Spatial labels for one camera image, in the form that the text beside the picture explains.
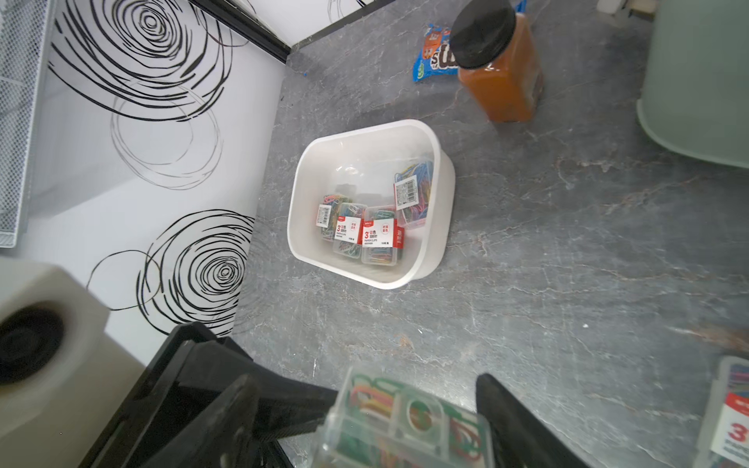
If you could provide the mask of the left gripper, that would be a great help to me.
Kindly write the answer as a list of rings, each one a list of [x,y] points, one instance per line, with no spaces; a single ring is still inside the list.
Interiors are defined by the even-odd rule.
[[[259,398],[252,425],[259,442],[314,432],[337,399],[333,389],[263,368],[229,337],[220,339],[201,324],[182,325],[169,334],[82,466],[145,467],[242,376]]]

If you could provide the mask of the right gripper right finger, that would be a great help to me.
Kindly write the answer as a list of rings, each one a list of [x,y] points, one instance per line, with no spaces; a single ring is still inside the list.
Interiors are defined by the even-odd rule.
[[[497,467],[588,467],[491,374],[476,380],[476,407],[491,426]]]

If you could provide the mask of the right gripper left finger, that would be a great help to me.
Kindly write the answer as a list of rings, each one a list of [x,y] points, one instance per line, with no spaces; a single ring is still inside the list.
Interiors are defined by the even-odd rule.
[[[145,467],[251,467],[259,444],[253,425],[259,406],[257,384],[239,376]]]

